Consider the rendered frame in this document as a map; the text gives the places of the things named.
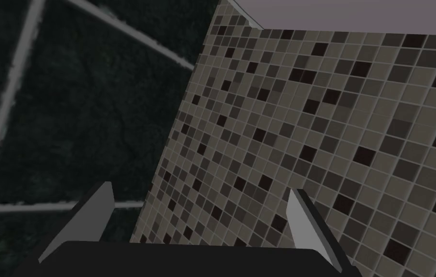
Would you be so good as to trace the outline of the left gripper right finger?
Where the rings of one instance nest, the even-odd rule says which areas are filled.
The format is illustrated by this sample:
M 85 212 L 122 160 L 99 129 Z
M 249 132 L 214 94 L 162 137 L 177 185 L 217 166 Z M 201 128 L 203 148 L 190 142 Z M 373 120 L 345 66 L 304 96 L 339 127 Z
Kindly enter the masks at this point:
M 318 261 L 314 269 L 353 272 L 353 264 L 304 190 L 290 190 L 286 217 L 295 247 L 310 252 L 308 265 Z

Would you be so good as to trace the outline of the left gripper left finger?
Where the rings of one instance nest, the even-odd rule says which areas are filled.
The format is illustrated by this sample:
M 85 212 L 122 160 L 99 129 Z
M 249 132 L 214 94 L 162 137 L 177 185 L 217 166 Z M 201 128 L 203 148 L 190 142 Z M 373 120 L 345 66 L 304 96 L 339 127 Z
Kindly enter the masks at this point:
M 48 243 L 43 247 L 38 262 L 45 260 L 63 242 L 99 241 L 115 208 L 110 181 L 95 185 L 61 221 Z

